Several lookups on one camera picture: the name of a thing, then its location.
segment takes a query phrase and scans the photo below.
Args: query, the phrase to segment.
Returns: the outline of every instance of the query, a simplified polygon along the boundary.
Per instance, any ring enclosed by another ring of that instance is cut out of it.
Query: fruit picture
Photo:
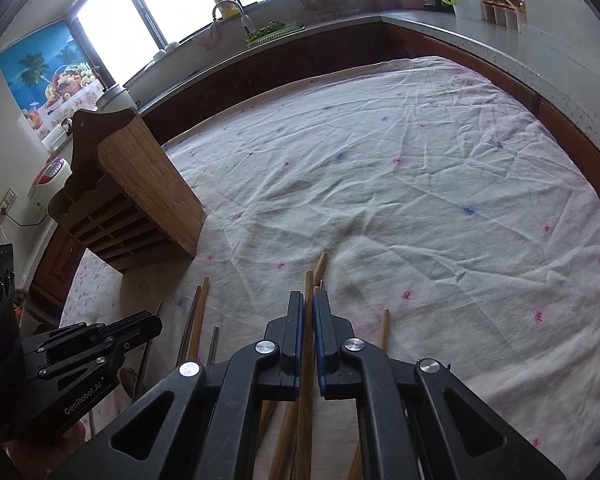
[[[0,68],[21,112],[41,140],[78,108],[93,110],[102,94],[65,22],[48,25],[0,52]]]

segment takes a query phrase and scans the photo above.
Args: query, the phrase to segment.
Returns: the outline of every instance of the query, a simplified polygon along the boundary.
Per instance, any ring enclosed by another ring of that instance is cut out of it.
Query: metal screw cap
[[[189,361],[187,363],[181,364],[178,371],[180,372],[181,376],[193,377],[194,375],[197,375],[200,371],[200,365],[193,361]]]
[[[440,363],[435,359],[423,359],[420,361],[420,370],[426,374],[434,374],[440,370]]]
[[[256,352],[259,354],[270,354],[276,349],[276,344],[273,341],[260,341],[256,343]]]
[[[365,342],[357,337],[352,337],[344,342],[344,348],[352,352],[360,352],[365,347]]]

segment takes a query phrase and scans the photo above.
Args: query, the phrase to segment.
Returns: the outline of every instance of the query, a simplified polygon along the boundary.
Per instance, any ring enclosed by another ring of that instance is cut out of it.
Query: palm tree
[[[33,88],[41,81],[51,83],[51,81],[45,77],[45,72],[49,70],[49,65],[45,62],[45,58],[42,56],[41,52],[27,54],[23,59],[19,60],[18,63],[26,68],[26,70],[20,74],[20,79],[29,88]]]
[[[71,65],[82,62],[81,56],[78,50],[71,45],[67,45],[60,51],[60,61],[62,64]]]

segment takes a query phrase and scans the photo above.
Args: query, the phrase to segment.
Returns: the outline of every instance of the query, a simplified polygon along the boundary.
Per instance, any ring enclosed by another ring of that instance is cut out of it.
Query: green vegetables
[[[260,38],[263,38],[267,34],[272,34],[274,32],[282,30],[285,27],[286,27],[286,24],[281,22],[280,20],[273,20],[266,27],[262,27],[262,28],[259,28],[258,30],[254,30],[253,32],[250,32],[247,36],[247,42],[251,43],[252,41],[259,40]]]

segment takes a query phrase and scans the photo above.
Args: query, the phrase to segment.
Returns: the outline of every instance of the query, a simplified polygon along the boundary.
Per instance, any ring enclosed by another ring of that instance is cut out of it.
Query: dish rack
[[[114,269],[194,258],[202,203],[135,110],[74,114],[72,175],[49,215]]]
[[[251,43],[248,43],[247,46],[248,47],[258,46],[263,43],[267,43],[267,41],[272,41],[272,40],[277,40],[278,38],[282,38],[282,36],[286,36],[287,34],[291,34],[292,32],[299,32],[300,30],[304,30],[305,28],[306,27],[304,25],[289,25],[285,28],[281,28],[280,30],[277,30],[276,32],[272,32],[270,34],[267,34],[266,36],[258,38],[257,40],[251,41]]]

